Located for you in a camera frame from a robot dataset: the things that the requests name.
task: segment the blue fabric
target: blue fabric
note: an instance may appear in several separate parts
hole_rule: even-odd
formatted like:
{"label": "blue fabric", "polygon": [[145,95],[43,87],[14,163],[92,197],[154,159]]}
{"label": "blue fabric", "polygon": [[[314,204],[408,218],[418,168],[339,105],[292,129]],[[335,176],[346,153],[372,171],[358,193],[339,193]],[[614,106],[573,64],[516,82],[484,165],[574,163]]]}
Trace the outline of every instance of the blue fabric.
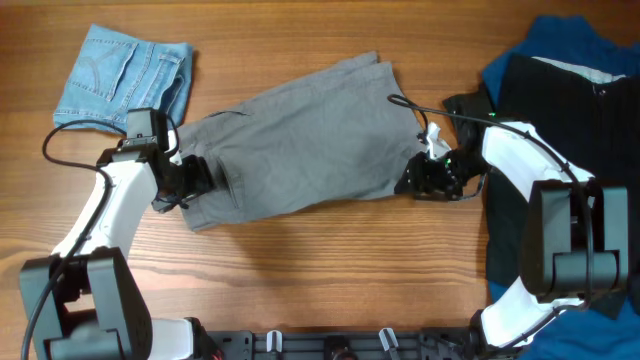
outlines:
{"label": "blue fabric", "polygon": [[640,43],[619,47],[601,38],[582,16],[539,16],[525,41],[482,72],[494,105],[498,104],[502,77],[513,53],[587,66],[612,75],[640,74]]}
{"label": "blue fabric", "polygon": [[[489,282],[497,301],[507,288]],[[568,311],[542,329],[520,359],[640,359],[640,316],[627,299],[617,320],[595,311]]]}
{"label": "blue fabric", "polygon": [[[153,107],[182,123],[193,47],[158,44],[92,25],[53,114],[56,126],[102,120],[126,130],[127,110]],[[107,127],[80,125],[112,131]]]}

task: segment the gray pants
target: gray pants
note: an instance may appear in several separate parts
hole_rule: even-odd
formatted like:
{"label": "gray pants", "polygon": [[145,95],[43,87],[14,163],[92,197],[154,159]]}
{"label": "gray pants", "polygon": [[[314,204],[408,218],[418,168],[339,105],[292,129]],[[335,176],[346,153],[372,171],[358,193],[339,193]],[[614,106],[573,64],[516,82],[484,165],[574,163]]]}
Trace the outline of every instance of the gray pants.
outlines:
{"label": "gray pants", "polygon": [[192,230],[244,223],[336,199],[393,194],[422,150],[390,63],[375,52],[271,89],[179,129],[183,156],[203,156],[216,189],[183,210]]}

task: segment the blue cloth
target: blue cloth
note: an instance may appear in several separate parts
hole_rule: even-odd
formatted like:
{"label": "blue cloth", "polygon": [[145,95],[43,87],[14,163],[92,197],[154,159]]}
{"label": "blue cloth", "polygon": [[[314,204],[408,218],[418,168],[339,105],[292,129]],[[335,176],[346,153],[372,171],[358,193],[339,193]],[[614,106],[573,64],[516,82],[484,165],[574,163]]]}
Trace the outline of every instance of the blue cloth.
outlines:
{"label": "blue cloth", "polygon": [[[489,282],[497,301],[507,288]],[[534,337],[519,359],[640,359],[640,316],[627,299],[617,320],[589,310],[567,311]]]}
{"label": "blue cloth", "polygon": [[600,37],[582,16],[539,16],[525,41],[501,55],[482,72],[494,105],[512,53],[587,66],[612,75],[640,74],[640,43],[620,47]]}
{"label": "blue cloth", "polygon": [[178,125],[189,98],[192,58],[193,47],[187,43],[152,43],[92,25],[53,114],[54,124],[92,119],[126,131],[127,110],[152,107]]}

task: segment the blue denim jeans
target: blue denim jeans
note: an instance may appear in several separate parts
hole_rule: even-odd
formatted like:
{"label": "blue denim jeans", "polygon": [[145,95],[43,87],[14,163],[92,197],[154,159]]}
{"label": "blue denim jeans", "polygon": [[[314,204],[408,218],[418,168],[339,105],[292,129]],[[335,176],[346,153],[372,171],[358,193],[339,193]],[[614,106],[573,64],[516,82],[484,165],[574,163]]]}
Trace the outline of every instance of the blue denim jeans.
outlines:
{"label": "blue denim jeans", "polygon": [[[129,109],[152,107],[179,125],[189,98],[192,55],[187,43],[157,44],[91,25],[53,122],[102,120],[126,131]],[[87,127],[113,131],[72,126]]]}

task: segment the wooden table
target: wooden table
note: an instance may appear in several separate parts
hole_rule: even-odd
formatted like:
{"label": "wooden table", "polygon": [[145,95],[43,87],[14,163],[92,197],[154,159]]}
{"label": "wooden table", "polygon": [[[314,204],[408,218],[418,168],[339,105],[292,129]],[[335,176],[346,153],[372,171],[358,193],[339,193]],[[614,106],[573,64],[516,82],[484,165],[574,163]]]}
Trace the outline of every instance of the wooden table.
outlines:
{"label": "wooden table", "polygon": [[[479,72],[541,13],[583,13],[622,44],[640,30],[640,7],[631,2],[38,2],[46,3],[0,7],[1,359],[17,358],[26,324],[20,267],[64,238],[94,183],[92,173],[40,153],[91,23],[195,46],[186,122],[369,50],[393,62],[409,97],[441,107],[473,90]],[[433,119],[455,143],[449,122]],[[115,141],[67,132],[52,153],[95,162]],[[333,202],[199,233],[179,211],[148,211],[129,265],[154,317],[194,316],[211,330],[417,329],[464,325],[488,303],[487,240],[480,198]]]}

